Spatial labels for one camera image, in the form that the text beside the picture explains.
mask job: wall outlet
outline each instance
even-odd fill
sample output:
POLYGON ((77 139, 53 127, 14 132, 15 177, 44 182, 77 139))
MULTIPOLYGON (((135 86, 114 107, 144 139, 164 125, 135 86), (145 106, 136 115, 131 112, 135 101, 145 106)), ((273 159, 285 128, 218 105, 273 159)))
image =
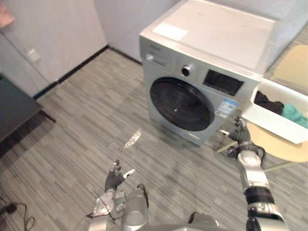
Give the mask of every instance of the wall outlet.
POLYGON ((40 55, 35 49, 30 50, 27 56, 33 63, 40 59, 40 55))

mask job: washing machine door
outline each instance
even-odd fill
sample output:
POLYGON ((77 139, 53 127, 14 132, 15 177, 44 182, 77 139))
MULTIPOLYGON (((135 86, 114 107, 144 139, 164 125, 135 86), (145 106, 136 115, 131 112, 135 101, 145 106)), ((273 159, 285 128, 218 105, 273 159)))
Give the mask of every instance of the washing machine door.
POLYGON ((157 79, 151 86, 150 96, 159 113, 182 129, 201 131, 213 121, 209 100, 197 88, 180 79, 157 79))

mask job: front-loading washing machine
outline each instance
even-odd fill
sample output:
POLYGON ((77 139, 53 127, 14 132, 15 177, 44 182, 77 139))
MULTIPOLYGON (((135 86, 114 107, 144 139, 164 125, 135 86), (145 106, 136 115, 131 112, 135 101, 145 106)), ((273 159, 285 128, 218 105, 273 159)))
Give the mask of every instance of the front-loading washing machine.
POLYGON ((210 1, 181 1, 140 33, 150 117, 202 145, 265 71, 275 21, 210 1))

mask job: white wall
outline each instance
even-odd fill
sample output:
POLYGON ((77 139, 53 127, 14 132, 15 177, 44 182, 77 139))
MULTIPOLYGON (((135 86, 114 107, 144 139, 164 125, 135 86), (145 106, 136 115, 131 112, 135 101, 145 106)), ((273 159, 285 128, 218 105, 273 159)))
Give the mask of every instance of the white wall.
POLYGON ((0 34, 0 70, 30 96, 34 96, 49 85, 2 34, 0 34))
POLYGON ((25 57, 33 48, 39 53, 41 59, 33 66, 49 83, 107 45, 92 0, 3 0, 3 3, 16 18, 3 33, 25 57))
POLYGON ((108 44, 141 61, 138 34, 180 0, 94 0, 108 44))

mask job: white plastic basket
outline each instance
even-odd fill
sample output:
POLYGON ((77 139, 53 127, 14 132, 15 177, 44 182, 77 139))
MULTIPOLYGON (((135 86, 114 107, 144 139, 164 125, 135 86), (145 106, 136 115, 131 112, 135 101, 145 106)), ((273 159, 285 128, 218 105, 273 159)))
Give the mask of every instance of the white plastic basket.
POLYGON ((308 115, 308 96, 264 78, 254 89, 252 97, 242 113, 243 118, 293 143, 298 144, 308 140, 307 128, 256 105, 254 100, 258 90, 265 94, 270 101, 293 104, 305 116, 308 115))

